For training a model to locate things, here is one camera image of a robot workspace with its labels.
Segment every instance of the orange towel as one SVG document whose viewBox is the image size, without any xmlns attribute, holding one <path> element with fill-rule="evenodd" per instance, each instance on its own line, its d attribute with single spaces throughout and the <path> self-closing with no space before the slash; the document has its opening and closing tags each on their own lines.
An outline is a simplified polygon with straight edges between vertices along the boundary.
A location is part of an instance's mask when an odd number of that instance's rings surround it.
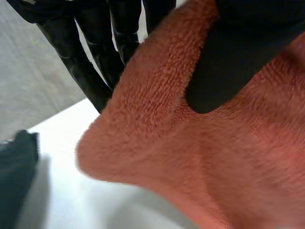
<svg viewBox="0 0 305 229">
<path fill-rule="evenodd" d="M 304 37 L 232 101 L 195 114 L 184 90 L 216 20 L 214 0 L 189 0 L 139 47 L 78 145 L 80 168 L 150 189 L 202 229 L 303 229 Z"/>
</svg>

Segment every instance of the black glove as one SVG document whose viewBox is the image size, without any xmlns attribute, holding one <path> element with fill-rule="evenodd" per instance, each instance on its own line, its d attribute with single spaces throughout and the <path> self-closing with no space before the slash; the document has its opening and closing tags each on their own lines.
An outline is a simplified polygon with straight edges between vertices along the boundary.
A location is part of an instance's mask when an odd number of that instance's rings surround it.
<svg viewBox="0 0 305 229">
<path fill-rule="evenodd" d="M 208 113 L 233 99 L 280 50 L 305 31 L 305 0 L 216 0 L 211 29 L 186 101 Z"/>
</svg>

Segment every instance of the gray floor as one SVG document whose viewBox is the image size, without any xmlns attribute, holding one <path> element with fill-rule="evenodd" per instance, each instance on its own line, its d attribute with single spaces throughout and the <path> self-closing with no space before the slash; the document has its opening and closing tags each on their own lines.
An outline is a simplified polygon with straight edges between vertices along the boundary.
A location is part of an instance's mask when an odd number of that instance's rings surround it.
<svg viewBox="0 0 305 229">
<path fill-rule="evenodd" d="M 146 36 L 144 14 L 140 40 Z M 92 61 L 81 34 L 81 41 Z M 36 25 L 0 1 L 0 140 L 85 98 Z"/>
</svg>

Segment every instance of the black rubber glove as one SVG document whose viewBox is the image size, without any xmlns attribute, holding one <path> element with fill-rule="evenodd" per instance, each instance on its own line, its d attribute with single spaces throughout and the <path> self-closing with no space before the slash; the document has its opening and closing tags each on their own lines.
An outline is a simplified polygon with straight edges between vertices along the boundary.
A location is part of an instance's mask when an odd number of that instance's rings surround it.
<svg viewBox="0 0 305 229">
<path fill-rule="evenodd" d="M 211 29 L 186 101 L 208 113 L 233 99 L 280 50 L 305 31 L 305 0 L 216 0 Z"/>
</svg>

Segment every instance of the white surface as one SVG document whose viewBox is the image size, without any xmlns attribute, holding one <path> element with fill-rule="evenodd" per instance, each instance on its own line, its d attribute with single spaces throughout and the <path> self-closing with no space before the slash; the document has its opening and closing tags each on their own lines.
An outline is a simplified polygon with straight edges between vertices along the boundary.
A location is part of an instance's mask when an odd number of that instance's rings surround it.
<svg viewBox="0 0 305 229">
<path fill-rule="evenodd" d="M 18 228 L 197 228 L 151 192 L 92 180 L 79 172 L 74 149 L 97 115 L 84 100 L 30 130 L 40 133 L 41 161 Z"/>
</svg>

